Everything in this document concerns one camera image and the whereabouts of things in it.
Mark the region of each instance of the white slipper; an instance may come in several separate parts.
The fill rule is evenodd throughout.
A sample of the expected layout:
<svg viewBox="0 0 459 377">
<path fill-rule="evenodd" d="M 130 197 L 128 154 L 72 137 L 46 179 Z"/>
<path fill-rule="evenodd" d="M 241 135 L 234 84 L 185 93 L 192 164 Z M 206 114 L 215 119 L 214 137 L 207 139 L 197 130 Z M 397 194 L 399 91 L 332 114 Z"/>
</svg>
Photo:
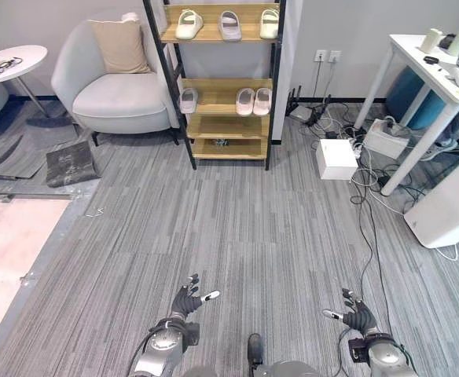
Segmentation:
<svg viewBox="0 0 459 377">
<path fill-rule="evenodd" d="M 237 93 L 237 114 L 248 116 L 252 114 L 254 108 L 254 90 L 251 88 L 243 88 Z"/>
<path fill-rule="evenodd" d="M 194 88 L 186 88 L 181 94 L 181 113 L 193 114 L 196 111 L 198 102 L 198 92 Z"/>
<path fill-rule="evenodd" d="M 175 38 L 193 39 L 203 26 L 204 19 L 198 13 L 191 9 L 184 9 L 179 16 Z"/>
<path fill-rule="evenodd" d="M 222 40 L 227 42 L 237 42 L 242 39 L 240 21 L 238 20 L 238 16 L 235 12 L 231 12 L 229 10 L 222 12 L 219 17 L 218 26 Z"/>
<path fill-rule="evenodd" d="M 261 14 L 261 30 L 259 36 L 262 39 L 275 39 L 278 36 L 278 11 L 265 9 Z"/>
<path fill-rule="evenodd" d="M 268 88 L 259 88 L 255 92 L 254 114 L 266 115 L 271 109 L 271 90 Z"/>
</svg>

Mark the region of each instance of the blue bin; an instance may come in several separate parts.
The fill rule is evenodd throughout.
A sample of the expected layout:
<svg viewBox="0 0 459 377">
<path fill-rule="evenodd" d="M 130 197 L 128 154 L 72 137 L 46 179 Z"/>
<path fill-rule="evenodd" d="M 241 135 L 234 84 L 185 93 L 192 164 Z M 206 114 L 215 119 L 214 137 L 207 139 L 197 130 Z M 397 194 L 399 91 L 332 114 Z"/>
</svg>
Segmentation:
<svg viewBox="0 0 459 377">
<path fill-rule="evenodd" d="M 423 84 L 420 76 L 410 67 L 406 67 L 395 80 L 395 84 L 387 95 L 386 104 L 388 111 L 396 121 L 400 122 Z M 409 121 L 408 127 L 411 130 L 421 130 L 430 126 L 445 105 L 442 99 L 431 90 Z"/>
</svg>

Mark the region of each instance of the wooden shelf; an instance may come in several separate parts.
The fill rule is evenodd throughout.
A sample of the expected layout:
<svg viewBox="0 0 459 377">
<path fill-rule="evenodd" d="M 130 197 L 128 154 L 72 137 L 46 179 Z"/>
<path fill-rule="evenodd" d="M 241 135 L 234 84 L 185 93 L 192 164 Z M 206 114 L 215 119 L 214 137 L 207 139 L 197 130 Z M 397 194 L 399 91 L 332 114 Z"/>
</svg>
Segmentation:
<svg viewBox="0 0 459 377">
<path fill-rule="evenodd" d="M 273 88 L 272 79 L 183 79 L 182 87 L 198 91 L 198 115 L 237 115 L 237 93 L 242 88 Z"/>
<path fill-rule="evenodd" d="M 255 139 L 267 140 L 270 116 L 220 117 L 192 115 L 188 126 L 190 139 Z"/>
<path fill-rule="evenodd" d="M 218 29 L 219 16 L 229 10 L 235 12 L 241 24 L 242 39 L 240 42 L 275 43 L 275 39 L 261 39 L 259 29 L 261 13 L 265 9 L 279 10 L 279 4 L 203 4 L 203 5 L 166 5 L 168 27 L 161 35 L 164 43 L 220 43 L 222 40 Z M 204 19 L 204 26 L 194 39 L 182 40 L 175 38 L 178 19 L 184 9 L 197 12 Z"/>
<path fill-rule="evenodd" d="M 230 140 L 229 145 L 216 145 L 214 140 L 195 139 L 196 159 L 266 159 L 267 140 Z"/>
</svg>

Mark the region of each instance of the white box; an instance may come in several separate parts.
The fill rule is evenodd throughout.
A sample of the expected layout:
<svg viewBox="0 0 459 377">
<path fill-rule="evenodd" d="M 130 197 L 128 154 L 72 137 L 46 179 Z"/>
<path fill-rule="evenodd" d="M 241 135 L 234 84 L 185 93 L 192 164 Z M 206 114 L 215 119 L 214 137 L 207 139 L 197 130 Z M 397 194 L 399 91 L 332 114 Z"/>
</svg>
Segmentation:
<svg viewBox="0 0 459 377">
<path fill-rule="evenodd" d="M 397 159 L 406 149 L 409 138 L 392 136 L 384 132 L 386 120 L 375 119 L 366 134 L 363 144 L 367 149 Z"/>
<path fill-rule="evenodd" d="M 349 181 L 358 168 L 348 140 L 321 139 L 315 155 L 321 179 Z"/>
</svg>

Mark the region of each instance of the eyeglasses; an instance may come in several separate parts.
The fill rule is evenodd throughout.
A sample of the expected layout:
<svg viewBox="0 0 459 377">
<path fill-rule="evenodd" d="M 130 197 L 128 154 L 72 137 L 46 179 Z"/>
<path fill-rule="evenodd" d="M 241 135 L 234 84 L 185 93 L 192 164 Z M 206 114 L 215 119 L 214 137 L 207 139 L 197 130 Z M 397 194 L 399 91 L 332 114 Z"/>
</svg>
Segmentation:
<svg viewBox="0 0 459 377">
<path fill-rule="evenodd" d="M 3 73 L 6 69 L 12 67 L 13 65 L 18 65 L 24 61 L 21 57 L 13 57 L 11 60 L 5 60 L 0 63 L 0 73 Z"/>
</svg>

